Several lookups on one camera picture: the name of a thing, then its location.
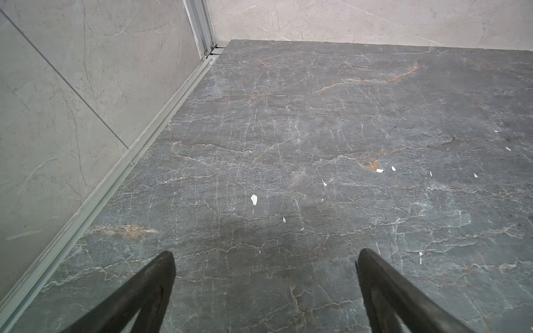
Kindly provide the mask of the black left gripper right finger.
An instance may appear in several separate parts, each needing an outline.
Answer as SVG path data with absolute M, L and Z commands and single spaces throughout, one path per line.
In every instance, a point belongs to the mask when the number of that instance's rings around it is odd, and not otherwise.
M 370 248 L 355 262 L 372 332 L 472 332 Z

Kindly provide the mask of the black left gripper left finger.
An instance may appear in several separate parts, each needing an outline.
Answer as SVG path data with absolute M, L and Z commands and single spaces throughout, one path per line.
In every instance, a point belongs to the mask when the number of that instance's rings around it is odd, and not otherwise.
M 159 332 L 176 277 L 174 256 L 163 251 L 108 298 L 64 332 Z

